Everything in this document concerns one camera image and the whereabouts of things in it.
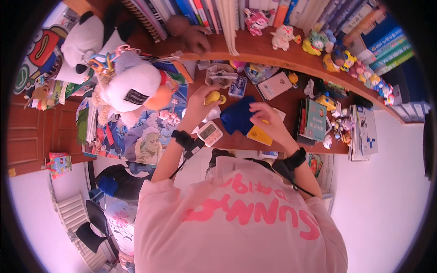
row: white figurine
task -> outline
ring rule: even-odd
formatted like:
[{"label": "white figurine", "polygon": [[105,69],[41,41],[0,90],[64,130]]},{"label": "white figurine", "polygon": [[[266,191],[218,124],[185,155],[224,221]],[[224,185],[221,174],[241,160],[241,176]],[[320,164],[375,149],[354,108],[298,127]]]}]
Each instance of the white figurine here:
[{"label": "white figurine", "polygon": [[290,47],[289,41],[293,40],[295,36],[293,35],[293,27],[282,25],[276,29],[276,32],[270,32],[273,35],[272,46],[274,50],[282,48],[282,50],[287,51]]},{"label": "white figurine", "polygon": [[314,82],[312,79],[309,79],[308,84],[305,86],[303,93],[307,95],[310,99],[314,99]]}]

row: hand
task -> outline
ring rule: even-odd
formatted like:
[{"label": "hand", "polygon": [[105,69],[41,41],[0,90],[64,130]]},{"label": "hand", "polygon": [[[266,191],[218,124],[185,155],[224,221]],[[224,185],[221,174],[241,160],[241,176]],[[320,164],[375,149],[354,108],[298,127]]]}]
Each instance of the hand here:
[{"label": "hand", "polygon": [[287,128],[285,128],[278,112],[271,106],[265,102],[254,102],[250,104],[249,110],[255,113],[250,118],[250,122],[261,128],[274,141],[281,144],[287,153],[293,154],[294,151],[299,149],[296,141],[291,137]]},{"label": "hand", "polygon": [[211,102],[208,105],[203,103],[203,99],[208,96],[212,91],[219,90],[219,85],[201,86],[188,100],[187,110],[185,111],[184,118],[178,125],[178,130],[185,130],[187,133],[191,133],[193,129],[205,119],[209,111],[215,106],[220,104],[220,101]]}]

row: pink flower pattern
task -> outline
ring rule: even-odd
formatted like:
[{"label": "pink flower pattern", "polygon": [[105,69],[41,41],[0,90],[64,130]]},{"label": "pink flower pattern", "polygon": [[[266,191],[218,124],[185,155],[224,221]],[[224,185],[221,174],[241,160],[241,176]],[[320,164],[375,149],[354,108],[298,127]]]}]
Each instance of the pink flower pattern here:
[{"label": "pink flower pattern", "polygon": [[115,223],[117,225],[119,225],[120,227],[126,228],[128,221],[124,218],[127,218],[127,217],[129,217],[129,215],[127,214],[126,211],[120,211],[120,212],[116,211],[115,216],[112,216],[112,219],[114,219]]}]

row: wooden desk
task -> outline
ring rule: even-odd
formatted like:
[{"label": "wooden desk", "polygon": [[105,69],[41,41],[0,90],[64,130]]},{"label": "wooden desk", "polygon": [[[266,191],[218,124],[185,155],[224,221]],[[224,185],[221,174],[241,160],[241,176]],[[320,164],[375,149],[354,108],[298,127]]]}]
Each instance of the wooden desk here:
[{"label": "wooden desk", "polygon": [[[190,96],[196,92],[196,90],[205,84],[205,74],[206,70],[198,70],[196,68],[196,73],[194,77],[194,83],[190,83],[188,86],[188,100]],[[282,93],[281,95],[277,96],[276,98],[267,101],[267,103],[275,107],[281,111],[283,111],[286,116],[284,120],[284,124],[289,132],[292,132],[293,126],[295,121],[298,119],[297,117],[297,107],[298,102],[300,99],[306,98],[306,95],[303,93],[303,89],[305,88],[306,84],[308,83],[308,80],[310,78],[313,78],[311,76],[300,74],[299,75],[299,81],[298,81],[298,88],[297,89],[291,89],[287,92]],[[228,96],[228,89],[221,89],[219,90],[222,95],[225,95],[227,97],[227,101],[224,105],[220,105],[220,109],[224,110],[229,105],[235,103],[238,101],[238,99],[229,97]],[[261,98],[261,95],[258,93],[255,86],[249,81],[246,88],[245,96],[253,95],[257,101],[263,101]],[[351,98],[345,98],[339,100],[342,107],[349,107],[351,104]],[[328,117],[331,119],[331,113],[328,112]],[[230,135],[226,132],[226,130],[223,127],[223,124],[220,119],[215,119],[214,122],[217,124],[217,126],[220,127],[220,129],[223,131],[223,137],[219,139],[213,147],[215,148],[221,148],[221,149],[240,149],[240,150],[256,150],[256,151],[278,151],[283,152],[284,148],[279,145],[279,143],[273,141],[272,146],[267,146],[264,144],[261,144],[259,142],[256,142],[254,140],[251,140],[247,138],[245,135],[241,134],[239,131],[235,131],[234,134]],[[299,144],[299,146],[304,147],[307,152],[313,152],[313,153],[335,153],[335,154],[347,154],[348,152],[348,146],[344,144],[343,142],[339,141],[338,143],[335,141],[334,136],[333,137],[333,143],[330,150],[323,147],[323,143],[316,142],[314,146],[308,146]]]}]

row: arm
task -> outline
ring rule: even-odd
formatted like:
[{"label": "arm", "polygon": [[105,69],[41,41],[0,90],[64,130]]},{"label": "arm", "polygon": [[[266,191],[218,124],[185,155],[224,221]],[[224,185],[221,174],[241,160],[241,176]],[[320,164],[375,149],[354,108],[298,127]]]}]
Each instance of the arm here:
[{"label": "arm", "polygon": [[[203,99],[212,91],[220,89],[219,86],[202,86],[189,99],[185,116],[177,126],[178,131],[186,131],[190,134],[194,128],[206,117],[209,111],[217,106],[220,101],[204,105]],[[173,138],[170,140],[165,152],[152,176],[152,182],[159,182],[170,178],[179,166],[180,156],[184,148]]]},{"label": "arm", "polygon": [[[250,111],[255,112],[255,114],[250,118],[250,121],[260,127],[272,139],[274,139],[274,141],[281,144],[287,155],[291,156],[299,150],[298,144],[285,128],[279,114],[272,107],[267,103],[259,102],[252,103],[250,107]],[[322,191],[320,190],[319,184],[308,164],[301,164],[294,170],[294,173],[296,185],[322,199]],[[311,198],[311,195],[306,194],[301,190],[298,191],[303,199],[306,200]]]}]

